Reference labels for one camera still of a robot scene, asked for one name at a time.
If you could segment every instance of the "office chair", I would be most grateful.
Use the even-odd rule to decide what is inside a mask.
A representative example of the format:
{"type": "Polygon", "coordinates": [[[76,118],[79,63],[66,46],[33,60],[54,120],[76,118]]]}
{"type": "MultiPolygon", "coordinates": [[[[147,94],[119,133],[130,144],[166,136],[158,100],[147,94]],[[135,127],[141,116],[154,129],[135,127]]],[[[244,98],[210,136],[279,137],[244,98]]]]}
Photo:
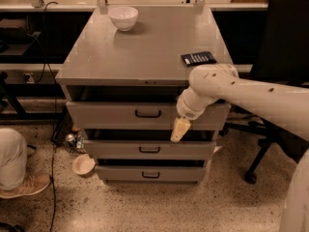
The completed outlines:
{"type": "MultiPolygon", "coordinates": [[[[248,78],[304,87],[309,79],[309,0],[269,0],[260,51],[248,78]]],[[[247,131],[265,138],[258,141],[261,150],[245,174],[245,181],[255,184],[254,170],[271,143],[298,162],[309,143],[272,123],[251,122],[248,126],[225,124],[227,129],[247,131]]]]}

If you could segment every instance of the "speckled floor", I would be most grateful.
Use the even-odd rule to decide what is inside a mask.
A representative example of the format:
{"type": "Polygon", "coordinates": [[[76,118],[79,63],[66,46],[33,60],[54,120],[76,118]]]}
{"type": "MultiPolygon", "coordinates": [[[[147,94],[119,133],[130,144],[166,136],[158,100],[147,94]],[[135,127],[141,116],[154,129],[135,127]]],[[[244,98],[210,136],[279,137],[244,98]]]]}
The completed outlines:
{"type": "MultiPolygon", "coordinates": [[[[9,126],[38,151],[28,159],[30,173],[51,173],[51,125],[9,126]]],[[[273,145],[257,169],[255,186],[243,181],[258,147],[257,136],[230,130],[218,138],[208,180],[199,186],[104,184],[96,173],[73,173],[76,155],[55,150],[56,211],[52,231],[277,231],[295,164],[273,145]]],[[[49,231],[53,186],[40,194],[0,199],[0,220],[26,231],[49,231]]]]}

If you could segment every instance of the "gray drawer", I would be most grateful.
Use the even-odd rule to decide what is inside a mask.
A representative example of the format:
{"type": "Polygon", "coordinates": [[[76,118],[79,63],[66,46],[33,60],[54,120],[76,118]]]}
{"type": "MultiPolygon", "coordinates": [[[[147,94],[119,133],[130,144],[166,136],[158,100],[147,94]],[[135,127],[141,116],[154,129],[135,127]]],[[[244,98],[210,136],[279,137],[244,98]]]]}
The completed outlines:
{"type": "MultiPolygon", "coordinates": [[[[81,129],[172,130],[178,117],[174,103],[69,101],[67,108],[81,129]]],[[[221,130],[229,110],[228,103],[210,105],[191,129],[221,130]]]]}
{"type": "Polygon", "coordinates": [[[190,183],[199,184],[206,167],[96,166],[98,177],[105,183],[190,183]]]}
{"type": "Polygon", "coordinates": [[[209,160],[215,142],[85,140],[84,145],[95,159],[209,160]]]}

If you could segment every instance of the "white bowl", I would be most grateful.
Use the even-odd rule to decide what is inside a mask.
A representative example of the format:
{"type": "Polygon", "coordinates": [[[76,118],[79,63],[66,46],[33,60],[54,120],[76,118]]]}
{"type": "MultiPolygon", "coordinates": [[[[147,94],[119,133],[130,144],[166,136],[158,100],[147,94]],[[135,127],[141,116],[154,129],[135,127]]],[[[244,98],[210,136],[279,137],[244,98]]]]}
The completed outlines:
{"type": "Polygon", "coordinates": [[[115,27],[128,31],[135,25],[138,11],[132,7],[116,7],[108,12],[108,16],[115,27]]]}
{"type": "Polygon", "coordinates": [[[85,175],[90,173],[96,163],[93,159],[91,159],[88,154],[79,155],[74,161],[73,161],[73,171],[75,174],[78,175],[85,175]]]}

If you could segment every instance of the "trouser leg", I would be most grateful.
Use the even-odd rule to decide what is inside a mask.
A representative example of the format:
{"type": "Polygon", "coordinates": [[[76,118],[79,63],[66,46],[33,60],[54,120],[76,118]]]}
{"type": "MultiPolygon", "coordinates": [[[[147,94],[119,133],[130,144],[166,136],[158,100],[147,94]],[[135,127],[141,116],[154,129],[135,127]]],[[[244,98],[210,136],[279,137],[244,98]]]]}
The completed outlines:
{"type": "Polygon", "coordinates": [[[27,143],[16,130],[0,129],[0,189],[19,187],[26,174],[27,143]]]}

